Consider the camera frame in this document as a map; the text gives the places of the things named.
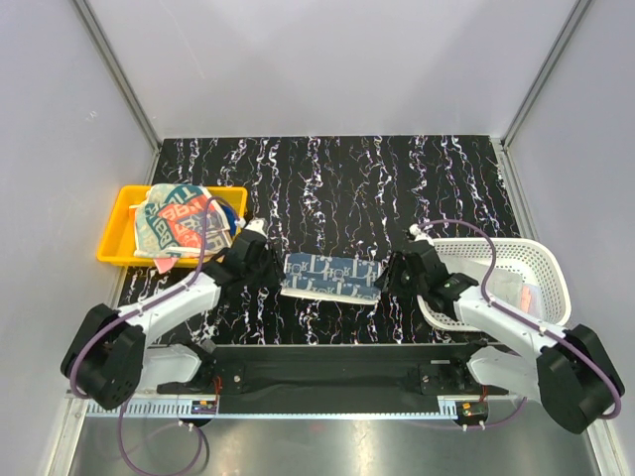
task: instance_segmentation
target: metal corner post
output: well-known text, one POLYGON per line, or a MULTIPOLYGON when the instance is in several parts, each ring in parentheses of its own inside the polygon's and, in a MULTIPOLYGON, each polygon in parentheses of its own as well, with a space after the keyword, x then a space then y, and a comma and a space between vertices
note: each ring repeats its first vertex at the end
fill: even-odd
POLYGON ((518 134, 518 130, 523 125, 523 122, 525 122, 525 119, 529 115, 532 107, 534 106, 534 103, 543 90, 543 87, 547 83, 549 76, 551 76, 554 68, 556 67, 556 64, 567 48, 567 45, 569 44, 573 34, 577 30, 577 27, 581 23, 584 15, 588 11, 588 8, 591 6, 593 1, 594 0, 577 0, 575 2, 575 5, 571 9, 567 20, 565 21, 565 24, 558 33, 556 41, 547 54, 547 58, 538 71, 536 79, 534 79, 534 82, 529 88, 529 91, 527 92, 525 99, 518 109, 518 112, 516 112, 516 115, 514 116, 514 119, 507 129, 507 132, 505 132, 505 135, 501 138, 501 143, 505 150, 507 150, 511 146, 512 142, 514 142, 514 139, 518 134))
POLYGON ((157 153, 161 148, 161 139, 157 135, 148 115, 143 110, 139 98, 135 94, 134 89, 130 85, 130 81, 126 77, 121 64, 117 60, 117 56, 113 52, 108 39, 106 38, 97 17, 88 4, 88 0, 70 0, 70 3, 74 6, 81 23, 84 25, 86 31, 90 35, 99 55, 101 56, 104 65, 110 72, 112 79, 114 80, 117 88, 121 92, 126 104, 130 108, 130 112, 134 116, 137 124, 141 128, 142 133, 146 137, 152 150, 157 153))
MULTIPOLYGON (((511 202, 514 217, 523 238, 540 241, 536 224, 532 218, 527 198, 516 172, 509 149, 503 147, 500 139, 491 139, 503 182, 511 202)), ((600 474, 606 476, 629 476, 629 468, 624 459, 615 427, 611 421, 597 420, 586 431, 590 450, 595 456, 600 474)))

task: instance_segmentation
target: white cable tray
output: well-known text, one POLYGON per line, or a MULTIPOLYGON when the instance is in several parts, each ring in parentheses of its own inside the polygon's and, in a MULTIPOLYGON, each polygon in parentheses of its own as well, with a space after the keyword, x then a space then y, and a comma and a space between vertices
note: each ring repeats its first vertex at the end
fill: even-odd
MULTIPOLYGON (((196 414, 191 411, 194 402, 215 397, 180 399, 144 399, 133 398, 128 404, 126 418, 227 418, 227 419, 457 419, 456 402, 439 399, 438 412, 393 413, 393 414, 196 414)), ((105 410, 96 402, 89 402, 87 417, 119 417, 119 409, 105 410)))

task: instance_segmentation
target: silver metal floor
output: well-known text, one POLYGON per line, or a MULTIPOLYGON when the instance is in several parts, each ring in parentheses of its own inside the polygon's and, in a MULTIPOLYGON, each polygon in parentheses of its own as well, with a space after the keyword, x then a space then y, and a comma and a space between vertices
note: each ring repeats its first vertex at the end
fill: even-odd
MULTIPOLYGON (((492 420, 512 410, 492 403, 492 420)), ((132 447, 164 419, 127 418, 132 447)), ((425 424, 452 426, 449 422, 425 424)), ((75 453, 73 476, 133 474, 118 459, 116 418, 88 417, 75 453)), ((217 420, 204 428, 210 454, 190 473, 205 476, 587 476, 600 474, 586 435, 569 434, 544 410, 527 405, 508 426, 463 433, 410 421, 217 420)), ((196 438, 170 429, 132 453, 142 469, 169 474, 183 468, 196 438)))

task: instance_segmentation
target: printed towel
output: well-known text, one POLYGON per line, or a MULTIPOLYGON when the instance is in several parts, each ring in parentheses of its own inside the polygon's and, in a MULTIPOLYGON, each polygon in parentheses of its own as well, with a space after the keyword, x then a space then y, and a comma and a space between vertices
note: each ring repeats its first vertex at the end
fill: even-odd
POLYGON ((380 297, 373 283, 381 266, 372 261, 292 253, 285 261, 285 273, 283 296, 352 304, 374 304, 380 297))
MULTIPOLYGON (((135 213, 135 256, 195 258, 202 243, 204 207, 211 197, 203 186, 153 185, 135 213)), ((205 255, 231 246, 229 224, 213 201, 207 210, 205 255)))

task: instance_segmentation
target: blue patterned cloth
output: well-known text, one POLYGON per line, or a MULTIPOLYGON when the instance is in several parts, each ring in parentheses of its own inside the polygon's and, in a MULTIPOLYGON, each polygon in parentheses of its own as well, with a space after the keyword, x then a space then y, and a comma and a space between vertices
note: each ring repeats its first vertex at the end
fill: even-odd
POLYGON ((381 274, 379 263, 292 253, 285 263, 283 296, 374 304, 380 292, 373 283, 381 274))

